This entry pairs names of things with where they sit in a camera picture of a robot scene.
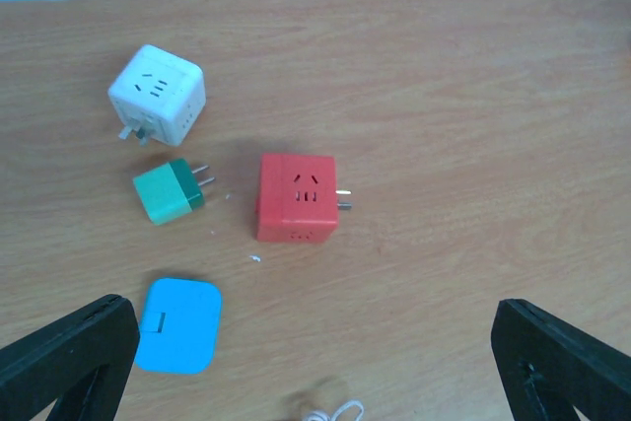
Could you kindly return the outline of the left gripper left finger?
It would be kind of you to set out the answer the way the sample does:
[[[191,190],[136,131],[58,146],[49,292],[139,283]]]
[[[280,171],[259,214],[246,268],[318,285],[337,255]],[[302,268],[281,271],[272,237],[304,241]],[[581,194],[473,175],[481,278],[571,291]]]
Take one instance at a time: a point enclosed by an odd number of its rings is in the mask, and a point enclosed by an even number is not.
[[[112,420],[139,344],[131,302],[105,295],[1,349],[1,418]]]

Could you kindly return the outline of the white cube adapter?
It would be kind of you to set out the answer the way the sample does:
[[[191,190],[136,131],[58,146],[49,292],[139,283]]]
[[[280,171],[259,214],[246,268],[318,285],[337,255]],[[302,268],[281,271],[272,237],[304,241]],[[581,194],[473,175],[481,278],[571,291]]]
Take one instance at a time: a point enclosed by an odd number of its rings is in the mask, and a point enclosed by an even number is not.
[[[206,104],[202,69],[151,44],[143,45],[107,91],[123,124],[121,139],[135,135],[179,146]]]

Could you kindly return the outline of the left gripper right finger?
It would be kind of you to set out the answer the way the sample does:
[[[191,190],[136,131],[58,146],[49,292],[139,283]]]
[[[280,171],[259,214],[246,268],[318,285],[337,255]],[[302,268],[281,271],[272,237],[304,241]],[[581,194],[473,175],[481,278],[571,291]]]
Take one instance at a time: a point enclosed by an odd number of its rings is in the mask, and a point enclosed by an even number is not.
[[[491,347],[515,420],[630,418],[630,357],[534,304],[500,301]]]

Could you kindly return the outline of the red cube plug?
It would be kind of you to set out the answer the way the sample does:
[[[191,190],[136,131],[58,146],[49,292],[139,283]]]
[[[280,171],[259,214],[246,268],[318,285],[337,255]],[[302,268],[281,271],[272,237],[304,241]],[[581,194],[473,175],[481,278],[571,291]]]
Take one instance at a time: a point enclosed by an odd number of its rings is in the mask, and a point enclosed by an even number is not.
[[[265,153],[256,200],[256,238],[270,243],[323,243],[337,229],[348,190],[337,187],[331,156]]]

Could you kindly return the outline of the blue cube plug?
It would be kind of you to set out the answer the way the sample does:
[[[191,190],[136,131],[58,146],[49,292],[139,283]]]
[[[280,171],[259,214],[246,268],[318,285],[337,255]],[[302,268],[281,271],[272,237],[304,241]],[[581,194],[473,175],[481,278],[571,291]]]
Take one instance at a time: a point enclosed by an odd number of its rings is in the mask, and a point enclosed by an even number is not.
[[[136,365],[149,372],[196,375],[210,366],[222,294],[209,282],[165,277],[149,288],[139,324]]]

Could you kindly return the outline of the green usb charger plug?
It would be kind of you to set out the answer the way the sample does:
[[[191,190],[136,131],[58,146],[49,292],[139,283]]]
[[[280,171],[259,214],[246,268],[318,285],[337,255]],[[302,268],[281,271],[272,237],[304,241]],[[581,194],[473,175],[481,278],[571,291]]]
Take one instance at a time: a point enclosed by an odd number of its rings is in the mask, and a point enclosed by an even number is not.
[[[216,180],[198,175],[208,165],[193,168],[185,158],[168,161],[132,179],[149,220],[156,226],[181,218],[205,205],[204,185]]]

